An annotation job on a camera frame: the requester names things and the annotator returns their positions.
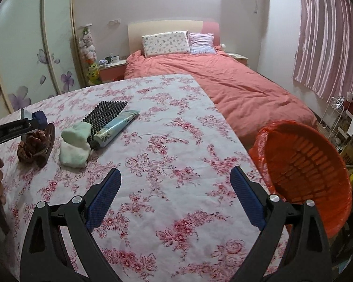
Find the far bedside table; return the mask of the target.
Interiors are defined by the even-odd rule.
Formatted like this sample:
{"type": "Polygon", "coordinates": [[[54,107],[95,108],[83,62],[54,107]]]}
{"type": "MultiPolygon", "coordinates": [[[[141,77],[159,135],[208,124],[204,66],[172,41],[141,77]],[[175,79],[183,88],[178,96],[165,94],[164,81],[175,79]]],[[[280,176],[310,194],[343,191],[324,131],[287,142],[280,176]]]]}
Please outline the far bedside table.
{"type": "Polygon", "coordinates": [[[248,58],[245,57],[245,56],[242,56],[240,54],[237,54],[237,53],[228,53],[228,55],[235,59],[237,62],[247,66],[248,65],[248,58]]]}

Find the hanging plush toy stack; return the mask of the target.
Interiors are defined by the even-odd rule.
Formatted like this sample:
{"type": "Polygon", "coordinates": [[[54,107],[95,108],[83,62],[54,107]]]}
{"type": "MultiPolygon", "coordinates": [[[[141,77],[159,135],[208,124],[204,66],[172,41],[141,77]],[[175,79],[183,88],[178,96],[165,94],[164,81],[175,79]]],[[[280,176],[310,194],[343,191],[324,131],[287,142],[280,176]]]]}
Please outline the hanging plush toy stack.
{"type": "Polygon", "coordinates": [[[91,24],[88,24],[79,29],[78,47],[85,81],[87,85],[92,86],[101,84],[102,81],[90,27],[91,24]]]}

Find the floral white pillow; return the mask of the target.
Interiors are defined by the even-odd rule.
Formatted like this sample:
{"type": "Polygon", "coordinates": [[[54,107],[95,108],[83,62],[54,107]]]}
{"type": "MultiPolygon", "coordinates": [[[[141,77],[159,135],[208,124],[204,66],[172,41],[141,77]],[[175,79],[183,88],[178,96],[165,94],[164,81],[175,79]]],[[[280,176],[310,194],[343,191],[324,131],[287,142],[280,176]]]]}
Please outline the floral white pillow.
{"type": "Polygon", "coordinates": [[[165,54],[188,54],[191,52],[186,31],[163,32],[142,36],[146,58],[165,54]]]}

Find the floral sliding wardrobe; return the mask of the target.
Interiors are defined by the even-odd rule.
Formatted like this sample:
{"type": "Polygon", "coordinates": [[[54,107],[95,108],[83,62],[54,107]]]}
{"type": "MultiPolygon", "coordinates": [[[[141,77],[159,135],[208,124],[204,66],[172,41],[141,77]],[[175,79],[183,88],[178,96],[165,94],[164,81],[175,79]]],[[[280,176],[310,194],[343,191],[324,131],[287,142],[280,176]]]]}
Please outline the floral sliding wardrobe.
{"type": "Polygon", "coordinates": [[[1,0],[0,117],[85,85],[72,0],[1,0]]]}

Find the pink striped curtain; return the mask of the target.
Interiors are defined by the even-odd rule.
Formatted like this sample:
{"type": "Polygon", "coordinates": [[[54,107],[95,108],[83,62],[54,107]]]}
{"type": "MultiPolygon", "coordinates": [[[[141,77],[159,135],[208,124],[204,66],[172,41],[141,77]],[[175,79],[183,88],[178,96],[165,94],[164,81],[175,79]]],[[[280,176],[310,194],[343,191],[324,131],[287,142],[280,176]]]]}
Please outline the pink striped curtain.
{"type": "Polygon", "coordinates": [[[301,0],[293,78],[326,101],[353,91],[350,0],[301,0]]]}

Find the blue floral tube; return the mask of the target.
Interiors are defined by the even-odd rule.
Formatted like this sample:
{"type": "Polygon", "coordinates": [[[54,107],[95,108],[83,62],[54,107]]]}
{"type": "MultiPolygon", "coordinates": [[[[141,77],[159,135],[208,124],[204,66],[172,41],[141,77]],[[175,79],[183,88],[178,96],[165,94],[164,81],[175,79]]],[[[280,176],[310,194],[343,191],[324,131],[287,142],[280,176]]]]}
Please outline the blue floral tube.
{"type": "Polygon", "coordinates": [[[140,112],[136,110],[126,110],[120,112],[114,119],[112,119],[101,130],[93,135],[92,141],[89,142],[91,149],[98,150],[100,148],[105,148],[139,114],[140,112]]]}

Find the light green sock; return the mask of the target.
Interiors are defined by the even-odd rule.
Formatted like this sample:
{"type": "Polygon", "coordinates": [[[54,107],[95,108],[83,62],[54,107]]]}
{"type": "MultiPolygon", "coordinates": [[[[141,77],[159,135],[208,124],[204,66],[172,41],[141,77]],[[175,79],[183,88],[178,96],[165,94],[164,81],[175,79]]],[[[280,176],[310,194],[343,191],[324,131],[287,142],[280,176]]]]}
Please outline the light green sock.
{"type": "Polygon", "coordinates": [[[75,123],[72,127],[61,132],[59,160],[61,165],[71,168],[85,168],[90,156],[91,148],[88,138],[92,126],[84,121],[75,123]]]}

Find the pink striped pillow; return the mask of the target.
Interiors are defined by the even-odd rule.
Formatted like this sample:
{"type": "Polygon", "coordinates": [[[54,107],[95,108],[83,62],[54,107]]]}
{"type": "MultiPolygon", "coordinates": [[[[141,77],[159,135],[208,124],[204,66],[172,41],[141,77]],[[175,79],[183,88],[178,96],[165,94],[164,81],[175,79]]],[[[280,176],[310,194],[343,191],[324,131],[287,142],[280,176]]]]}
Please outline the pink striped pillow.
{"type": "Polygon", "coordinates": [[[191,54],[214,54],[214,34],[187,32],[191,54]]]}

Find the white mug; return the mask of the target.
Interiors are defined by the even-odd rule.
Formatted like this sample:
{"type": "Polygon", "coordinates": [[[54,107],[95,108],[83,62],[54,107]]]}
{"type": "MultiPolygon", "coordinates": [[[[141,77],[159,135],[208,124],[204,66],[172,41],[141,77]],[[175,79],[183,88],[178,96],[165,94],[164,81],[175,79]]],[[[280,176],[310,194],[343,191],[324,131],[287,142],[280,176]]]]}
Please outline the white mug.
{"type": "Polygon", "coordinates": [[[120,57],[118,55],[110,55],[111,63],[118,63],[120,61],[120,57]]]}

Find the brown knit scrunchie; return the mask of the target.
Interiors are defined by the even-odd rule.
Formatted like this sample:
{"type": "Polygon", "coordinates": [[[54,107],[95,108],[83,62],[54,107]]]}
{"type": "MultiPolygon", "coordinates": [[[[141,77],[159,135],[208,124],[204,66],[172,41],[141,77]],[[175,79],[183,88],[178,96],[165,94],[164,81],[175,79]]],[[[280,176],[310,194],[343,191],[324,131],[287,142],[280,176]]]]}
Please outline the brown knit scrunchie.
{"type": "Polygon", "coordinates": [[[20,141],[17,149],[17,156],[21,163],[44,166],[46,162],[46,148],[48,146],[47,135],[43,130],[36,130],[25,135],[20,141]]]}

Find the orange plastic laundry basket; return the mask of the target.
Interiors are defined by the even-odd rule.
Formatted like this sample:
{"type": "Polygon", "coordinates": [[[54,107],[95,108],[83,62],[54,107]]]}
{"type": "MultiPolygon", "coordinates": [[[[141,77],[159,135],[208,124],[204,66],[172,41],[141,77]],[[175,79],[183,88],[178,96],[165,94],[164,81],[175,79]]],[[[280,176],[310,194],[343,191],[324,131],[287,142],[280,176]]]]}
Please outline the orange plastic laundry basket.
{"type": "Polygon", "coordinates": [[[249,155],[270,193],[296,204],[313,200],[328,238],[339,233],[351,212],[352,186],[326,137],[305,124],[275,121],[260,130],[249,155]]]}

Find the black dotted mat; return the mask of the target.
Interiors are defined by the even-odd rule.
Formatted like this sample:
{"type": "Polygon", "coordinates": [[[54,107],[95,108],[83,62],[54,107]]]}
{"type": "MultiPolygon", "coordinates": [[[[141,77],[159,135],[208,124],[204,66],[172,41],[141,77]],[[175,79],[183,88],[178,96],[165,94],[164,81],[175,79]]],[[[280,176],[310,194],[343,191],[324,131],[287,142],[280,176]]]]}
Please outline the black dotted mat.
{"type": "Polygon", "coordinates": [[[109,124],[127,106],[127,101],[101,101],[84,119],[91,125],[92,139],[105,125],[109,124]]]}

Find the floral pink white tablecloth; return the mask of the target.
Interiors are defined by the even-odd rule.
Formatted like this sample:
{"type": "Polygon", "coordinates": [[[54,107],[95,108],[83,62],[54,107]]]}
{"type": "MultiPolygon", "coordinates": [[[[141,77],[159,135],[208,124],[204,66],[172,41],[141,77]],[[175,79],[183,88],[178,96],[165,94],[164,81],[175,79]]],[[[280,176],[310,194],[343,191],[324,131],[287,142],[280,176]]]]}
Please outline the floral pink white tablecloth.
{"type": "Polygon", "coordinates": [[[123,281],[232,278],[259,231],[231,188],[229,174],[240,166],[251,180],[261,178],[194,79],[180,74],[107,83],[37,102],[28,110],[43,111],[54,124],[55,144],[43,168],[18,161],[18,140],[0,148],[11,229],[1,255],[15,276],[36,204],[63,204],[116,168],[120,190],[92,234],[123,281]],[[103,101],[125,101],[139,115],[107,147],[93,152],[87,167],[67,169],[59,161],[62,131],[103,101]]]}

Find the pink white nightstand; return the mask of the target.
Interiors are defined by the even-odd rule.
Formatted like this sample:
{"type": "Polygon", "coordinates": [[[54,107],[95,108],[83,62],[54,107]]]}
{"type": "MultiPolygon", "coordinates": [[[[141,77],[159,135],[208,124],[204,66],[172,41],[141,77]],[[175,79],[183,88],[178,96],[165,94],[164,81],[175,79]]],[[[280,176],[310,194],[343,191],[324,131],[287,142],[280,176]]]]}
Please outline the pink white nightstand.
{"type": "Polygon", "coordinates": [[[119,60],[100,68],[99,75],[103,83],[116,82],[124,79],[125,69],[126,60],[119,60]]]}

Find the coral pink duvet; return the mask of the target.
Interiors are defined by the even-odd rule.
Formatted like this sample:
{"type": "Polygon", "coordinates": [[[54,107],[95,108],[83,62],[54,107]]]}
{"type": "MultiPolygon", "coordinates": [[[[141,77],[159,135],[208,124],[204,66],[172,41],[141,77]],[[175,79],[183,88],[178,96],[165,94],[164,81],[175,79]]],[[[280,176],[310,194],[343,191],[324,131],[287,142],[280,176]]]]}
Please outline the coral pink duvet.
{"type": "Polygon", "coordinates": [[[251,148],[257,133],[273,121],[317,127],[315,114],[299,98],[223,51],[153,57],[137,51],[127,58],[124,78],[166,74],[191,75],[246,148],[251,148]]]}

